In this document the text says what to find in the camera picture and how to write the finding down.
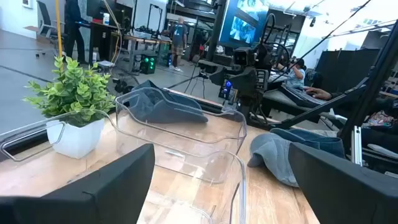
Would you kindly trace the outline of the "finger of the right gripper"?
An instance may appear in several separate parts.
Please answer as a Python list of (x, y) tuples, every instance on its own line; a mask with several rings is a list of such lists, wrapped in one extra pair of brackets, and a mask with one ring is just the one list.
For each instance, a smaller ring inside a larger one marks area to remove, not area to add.
[(228, 70), (225, 67), (217, 67), (215, 72), (209, 74), (210, 81), (218, 86), (222, 86), (225, 80), (225, 74)]
[(257, 74), (255, 68), (246, 68), (239, 75), (232, 75), (228, 78), (235, 90), (240, 92), (240, 95), (253, 96), (255, 86), (257, 83)]

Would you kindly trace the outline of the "black desk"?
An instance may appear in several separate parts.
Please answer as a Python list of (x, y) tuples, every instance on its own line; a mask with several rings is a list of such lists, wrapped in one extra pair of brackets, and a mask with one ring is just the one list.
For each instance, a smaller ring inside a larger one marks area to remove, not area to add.
[(94, 48), (98, 48), (99, 58), (115, 61), (112, 54), (118, 55), (122, 47), (124, 34), (117, 26), (104, 25), (98, 22), (90, 22), (89, 58), (90, 65), (94, 62)]

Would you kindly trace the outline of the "clear plastic bin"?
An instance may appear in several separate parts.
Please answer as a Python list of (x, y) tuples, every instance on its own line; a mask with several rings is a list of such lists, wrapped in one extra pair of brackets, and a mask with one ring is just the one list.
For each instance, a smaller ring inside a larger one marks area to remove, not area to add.
[(106, 115), (96, 147), (74, 159), (54, 151), (46, 122), (39, 121), (0, 134), (0, 197), (41, 197), (68, 185), (137, 149), (153, 144), (155, 166), (136, 224), (244, 224), (246, 174), (237, 154), (221, 183), (202, 179), (209, 156), (186, 159), (164, 153), (160, 144), (120, 130), (116, 113)]
[(160, 144), (164, 153), (186, 159), (188, 155), (209, 156), (204, 162), (206, 172), (202, 179), (221, 183), (231, 159), (215, 155), (216, 151), (237, 154), (247, 135), (245, 117), (236, 110), (219, 113), (205, 111), (206, 123), (149, 123), (134, 117), (129, 110), (131, 91), (116, 98), (116, 124), (120, 130)]

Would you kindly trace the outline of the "green plant in white pot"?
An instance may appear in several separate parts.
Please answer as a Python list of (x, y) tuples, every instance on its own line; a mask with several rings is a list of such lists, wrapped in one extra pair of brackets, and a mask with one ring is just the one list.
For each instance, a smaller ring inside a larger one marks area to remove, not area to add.
[(110, 74), (98, 73), (98, 64), (84, 69), (70, 57), (55, 57), (53, 82), (29, 82), (35, 95), (23, 100), (48, 119), (47, 137), (55, 152), (74, 159), (89, 154), (100, 140), (105, 117), (114, 108), (107, 90)]

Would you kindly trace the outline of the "grey denim cap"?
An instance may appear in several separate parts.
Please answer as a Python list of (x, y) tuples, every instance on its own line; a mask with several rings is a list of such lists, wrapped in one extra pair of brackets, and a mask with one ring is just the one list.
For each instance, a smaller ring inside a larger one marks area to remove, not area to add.
[(274, 177), (285, 185), (298, 187), (289, 163), (289, 146), (292, 142), (277, 134), (256, 136), (250, 145), (251, 158), (248, 167), (266, 166)]

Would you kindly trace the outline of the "person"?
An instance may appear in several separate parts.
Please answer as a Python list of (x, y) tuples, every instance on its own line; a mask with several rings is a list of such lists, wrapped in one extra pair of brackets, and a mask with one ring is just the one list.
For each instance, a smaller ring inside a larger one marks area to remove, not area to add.
[(285, 85), (290, 88), (303, 90), (305, 83), (305, 62), (304, 59), (299, 58), (290, 62), (287, 68), (284, 68), (280, 63), (276, 66), (279, 70), (288, 70), (288, 78), (285, 80)]
[(77, 44), (78, 62), (87, 64), (85, 61), (85, 45), (80, 32), (80, 24), (86, 23), (81, 17), (78, 0), (65, 0), (65, 33), (67, 40), (65, 42), (65, 53), (67, 57), (72, 58), (74, 45)]
[(171, 27), (170, 36), (172, 39), (172, 66), (176, 71), (182, 72), (180, 61), (183, 51), (187, 48), (187, 27), (183, 17), (179, 17), (178, 22)]

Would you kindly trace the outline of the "person's hand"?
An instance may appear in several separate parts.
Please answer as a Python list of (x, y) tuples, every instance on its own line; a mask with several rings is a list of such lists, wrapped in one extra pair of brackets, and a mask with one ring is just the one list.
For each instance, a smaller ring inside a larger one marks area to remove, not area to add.
[(305, 86), (303, 89), (305, 90), (305, 92), (308, 95), (311, 95), (313, 98), (320, 99), (320, 100), (326, 100), (326, 101), (332, 99), (332, 94), (325, 90), (322, 90), (319, 88), (314, 88), (314, 87), (309, 87), (309, 86)]

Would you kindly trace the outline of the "white frame bracket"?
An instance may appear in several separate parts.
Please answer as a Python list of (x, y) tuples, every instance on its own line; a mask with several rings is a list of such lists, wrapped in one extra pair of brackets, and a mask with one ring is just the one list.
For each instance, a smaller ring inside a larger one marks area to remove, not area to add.
[(363, 165), (361, 128), (358, 126), (354, 126), (351, 133), (351, 162)]

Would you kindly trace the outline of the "grey office chair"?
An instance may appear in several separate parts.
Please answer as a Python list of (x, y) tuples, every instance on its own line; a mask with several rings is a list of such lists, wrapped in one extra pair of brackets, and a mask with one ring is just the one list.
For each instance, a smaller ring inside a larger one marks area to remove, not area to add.
[(37, 0), (37, 5), (40, 9), (42, 19), (40, 20), (40, 27), (38, 34), (50, 41), (58, 40), (58, 29), (52, 24), (52, 21), (44, 2)]

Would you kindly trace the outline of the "computer tower green lights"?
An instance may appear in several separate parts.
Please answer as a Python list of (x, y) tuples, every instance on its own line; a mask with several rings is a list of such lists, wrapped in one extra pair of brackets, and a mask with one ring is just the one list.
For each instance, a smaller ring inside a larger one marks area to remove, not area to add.
[(153, 74), (155, 72), (155, 66), (157, 62), (157, 56), (154, 54), (142, 54), (140, 71), (143, 74)]

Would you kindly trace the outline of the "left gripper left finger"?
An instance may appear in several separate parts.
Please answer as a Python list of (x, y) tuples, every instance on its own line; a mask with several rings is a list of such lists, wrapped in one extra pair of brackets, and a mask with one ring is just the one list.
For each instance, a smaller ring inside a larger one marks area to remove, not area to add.
[(41, 197), (0, 197), (0, 224), (136, 224), (155, 166), (144, 144)]

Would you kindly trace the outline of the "dark blue denim cap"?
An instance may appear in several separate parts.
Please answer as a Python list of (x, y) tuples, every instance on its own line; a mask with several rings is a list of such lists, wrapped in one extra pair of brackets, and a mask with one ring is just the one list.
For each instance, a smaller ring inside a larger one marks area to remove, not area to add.
[(131, 90), (129, 110), (135, 118), (149, 123), (206, 123), (201, 106), (185, 96), (157, 87), (150, 80)]
[(272, 128), (270, 132), (285, 140), (298, 142), (318, 150), (329, 152), (337, 157), (345, 158), (345, 149), (343, 141), (340, 138), (326, 137), (302, 129)]

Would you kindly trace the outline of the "large blue display screen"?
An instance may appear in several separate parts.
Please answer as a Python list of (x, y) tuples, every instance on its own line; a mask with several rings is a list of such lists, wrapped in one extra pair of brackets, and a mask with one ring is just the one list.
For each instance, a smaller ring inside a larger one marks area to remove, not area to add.
[(218, 43), (237, 47), (259, 42), (268, 10), (268, 0), (226, 0)]

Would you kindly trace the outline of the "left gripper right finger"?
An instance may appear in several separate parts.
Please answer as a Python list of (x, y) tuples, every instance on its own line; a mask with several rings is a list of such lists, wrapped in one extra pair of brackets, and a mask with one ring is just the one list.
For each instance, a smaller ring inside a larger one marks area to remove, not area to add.
[(398, 179), (300, 143), (289, 163), (320, 224), (398, 224)]

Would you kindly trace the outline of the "wooden workbench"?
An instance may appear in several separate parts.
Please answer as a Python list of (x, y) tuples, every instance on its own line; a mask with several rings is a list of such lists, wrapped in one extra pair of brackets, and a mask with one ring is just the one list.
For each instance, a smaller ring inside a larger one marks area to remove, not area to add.
[[(140, 37), (135, 37), (133, 35), (124, 35), (124, 40), (129, 42), (130, 49), (129, 52), (129, 64), (128, 71), (131, 72), (136, 67), (136, 56), (149, 54), (151, 52), (160, 54), (161, 44), (170, 44), (170, 40), (160, 40), (160, 39), (145, 39)], [(138, 44), (144, 44), (144, 50), (138, 50)]]

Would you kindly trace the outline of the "black room divider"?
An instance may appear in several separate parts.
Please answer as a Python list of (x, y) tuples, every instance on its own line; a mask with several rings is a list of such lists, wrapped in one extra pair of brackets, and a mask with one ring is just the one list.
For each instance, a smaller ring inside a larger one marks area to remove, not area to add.
[(324, 51), (315, 71), (320, 75), (315, 87), (330, 93), (356, 86), (374, 65), (379, 49)]

